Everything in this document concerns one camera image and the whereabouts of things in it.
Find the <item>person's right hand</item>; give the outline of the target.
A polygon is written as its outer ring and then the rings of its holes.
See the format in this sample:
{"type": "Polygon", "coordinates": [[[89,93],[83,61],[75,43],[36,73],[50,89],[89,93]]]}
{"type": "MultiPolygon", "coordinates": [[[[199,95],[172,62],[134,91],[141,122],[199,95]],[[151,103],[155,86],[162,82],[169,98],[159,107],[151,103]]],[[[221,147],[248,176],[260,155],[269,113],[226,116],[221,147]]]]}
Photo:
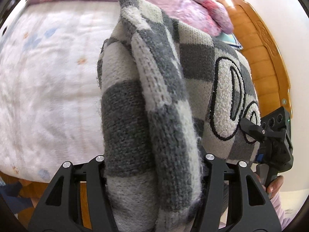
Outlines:
{"type": "Polygon", "coordinates": [[[265,190],[265,192],[268,194],[269,199],[272,199],[275,197],[275,195],[277,193],[279,193],[283,182],[284,182],[284,177],[282,175],[279,175],[276,177],[275,180],[273,180],[269,186],[266,188],[261,181],[261,178],[259,177],[259,175],[257,174],[257,172],[255,172],[255,176],[257,177],[258,181],[260,182],[260,184],[262,185],[262,188],[265,190]]]}

